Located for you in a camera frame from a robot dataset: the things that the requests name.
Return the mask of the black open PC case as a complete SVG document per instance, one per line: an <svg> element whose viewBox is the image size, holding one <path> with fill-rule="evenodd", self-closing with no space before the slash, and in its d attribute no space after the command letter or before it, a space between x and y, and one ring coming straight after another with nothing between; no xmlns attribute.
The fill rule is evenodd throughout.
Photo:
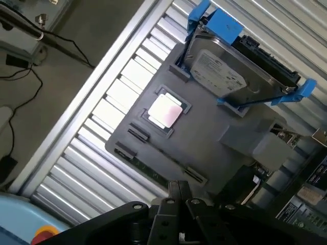
<svg viewBox="0 0 327 245"><path fill-rule="evenodd" d="M270 211L280 221L327 237L327 148L308 160Z"/></svg>

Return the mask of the silver hard disk blue caddy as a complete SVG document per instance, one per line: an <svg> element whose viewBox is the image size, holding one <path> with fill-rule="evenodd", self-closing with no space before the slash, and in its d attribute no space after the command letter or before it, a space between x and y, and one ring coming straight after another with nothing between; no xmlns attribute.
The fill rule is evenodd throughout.
<svg viewBox="0 0 327 245"><path fill-rule="evenodd" d="M234 108L251 104L299 102L309 97L317 82L307 79L277 61L243 26L222 9L209 16L210 0L202 0L188 16L188 35L177 65Z"/></svg>

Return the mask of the gray cabinet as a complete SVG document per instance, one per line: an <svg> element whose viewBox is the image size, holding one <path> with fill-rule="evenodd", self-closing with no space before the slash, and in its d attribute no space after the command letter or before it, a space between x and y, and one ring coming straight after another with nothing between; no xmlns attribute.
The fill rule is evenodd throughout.
<svg viewBox="0 0 327 245"><path fill-rule="evenodd" d="M53 31L71 4L71 0L0 0L33 24ZM48 49L23 31L0 23L0 50L37 65L47 57Z"/></svg>

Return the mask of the gray parts rack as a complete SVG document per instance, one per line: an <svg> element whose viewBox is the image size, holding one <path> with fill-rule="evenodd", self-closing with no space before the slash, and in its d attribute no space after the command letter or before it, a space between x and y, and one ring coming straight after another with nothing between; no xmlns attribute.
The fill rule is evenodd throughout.
<svg viewBox="0 0 327 245"><path fill-rule="evenodd" d="M264 171L277 171L292 155L273 132L286 120L264 104L244 113L218 105L176 66L182 50L182 44L173 48L105 148L129 165L136 157L167 179L188 181L198 197L241 203L263 182ZM149 120L148 110L167 92L182 102L183 112L161 129Z"/></svg>

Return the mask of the silver CPU chip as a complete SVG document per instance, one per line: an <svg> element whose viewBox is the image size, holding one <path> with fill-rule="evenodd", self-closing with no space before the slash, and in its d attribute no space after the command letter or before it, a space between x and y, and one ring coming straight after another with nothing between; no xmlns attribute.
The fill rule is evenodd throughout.
<svg viewBox="0 0 327 245"><path fill-rule="evenodd" d="M161 129L170 128L183 112L182 102L170 93L160 94L148 110L149 120Z"/></svg>

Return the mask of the light blue box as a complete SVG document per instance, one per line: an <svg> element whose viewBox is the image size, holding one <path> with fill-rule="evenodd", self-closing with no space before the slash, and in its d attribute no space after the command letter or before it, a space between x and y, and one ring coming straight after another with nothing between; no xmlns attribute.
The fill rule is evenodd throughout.
<svg viewBox="0 0 327 245"><path fill-rule="evenodd" d="M34 237L46 225L59 233L70 228L26 198L0 192L0 245L36 245L50 238Z"/></svg>

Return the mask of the black power adapter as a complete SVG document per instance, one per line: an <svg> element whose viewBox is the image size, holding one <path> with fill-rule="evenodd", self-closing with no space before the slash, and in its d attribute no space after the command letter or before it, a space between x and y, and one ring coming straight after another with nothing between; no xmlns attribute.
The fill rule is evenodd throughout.
<svg viewBox="0 0 327 245"><path fill-rule="evenodd" d="M6 65L17 67L17 68L27 69L30 67L30 62L27 60L6 54Z"/></svg>
<svg viewBox="0 0 327 245"><path fill-rule="evenodd" d="M10 155L6 155L0 159L0 182L5 181L10 172L17 165L17 160Z"/></svg>

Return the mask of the red emergency stop button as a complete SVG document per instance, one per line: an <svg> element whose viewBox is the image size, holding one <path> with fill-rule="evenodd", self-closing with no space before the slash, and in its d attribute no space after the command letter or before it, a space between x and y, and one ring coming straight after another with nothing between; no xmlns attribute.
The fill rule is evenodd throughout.
<svg viewBox="0 0 327 245"><path fill-rule="evenodd" d="M46 225L40 227L36 232L35 232L35 238L36 237L42 237L42 238L49 238L54 235L57 235L59 233L58 229L54 226Z"/></svg>

